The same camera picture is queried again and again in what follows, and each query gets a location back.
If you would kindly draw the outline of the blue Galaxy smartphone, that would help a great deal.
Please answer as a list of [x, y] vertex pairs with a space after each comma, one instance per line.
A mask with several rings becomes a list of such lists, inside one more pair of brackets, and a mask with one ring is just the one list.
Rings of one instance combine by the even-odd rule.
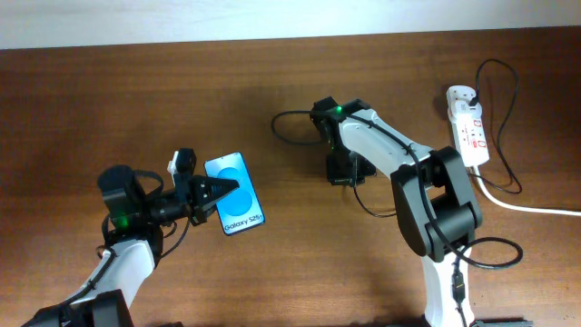
[[235, 191], [217, 203], [225, 235], [246, 232], [265, 223], [265, 215], [240, 152], [206, 161], [204, 169], [209, 177], [235, 180], [239, 184]]

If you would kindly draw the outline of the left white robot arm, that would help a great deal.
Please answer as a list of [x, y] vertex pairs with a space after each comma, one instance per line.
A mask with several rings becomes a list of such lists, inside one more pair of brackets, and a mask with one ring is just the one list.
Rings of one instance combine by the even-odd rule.
[[109, 210], [102, 223], [101, 261], [66, 300], [40, 309], [30, 326], [130, 326], [129, 308], [143, 282], [167, 255], [162, 228], [180, 219], [206, 223], [216, 204], [237, 190], [235, 180], [196, 175], [190, 163], [170, 163], [174, 187], [146, 193], [139, 177], [157, 173], [116, 165], [98, 179]]

